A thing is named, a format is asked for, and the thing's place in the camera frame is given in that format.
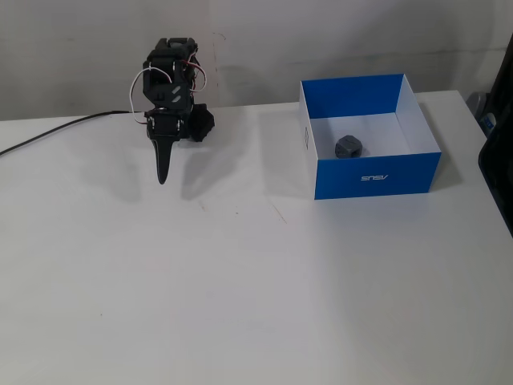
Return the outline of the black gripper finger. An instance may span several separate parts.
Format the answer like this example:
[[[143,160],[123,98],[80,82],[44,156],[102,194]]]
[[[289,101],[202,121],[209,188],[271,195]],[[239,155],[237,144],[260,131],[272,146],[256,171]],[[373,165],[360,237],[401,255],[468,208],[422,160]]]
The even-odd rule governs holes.
[[[156,154],[157,178],[160,184],[164,184],[168,178],[174,140],[170,138],[157,138],[152,139],[151,143]]]

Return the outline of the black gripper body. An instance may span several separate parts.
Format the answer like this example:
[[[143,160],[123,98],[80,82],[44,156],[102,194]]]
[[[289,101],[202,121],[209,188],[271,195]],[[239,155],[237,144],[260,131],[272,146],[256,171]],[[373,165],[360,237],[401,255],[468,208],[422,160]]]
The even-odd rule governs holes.
[[[187,137],[188,118],[192,112],[189,83],[183,76],[176,79],[161,70],[143,75],[143,94],[153,104],[145,113],[152,121],[154,136]]]

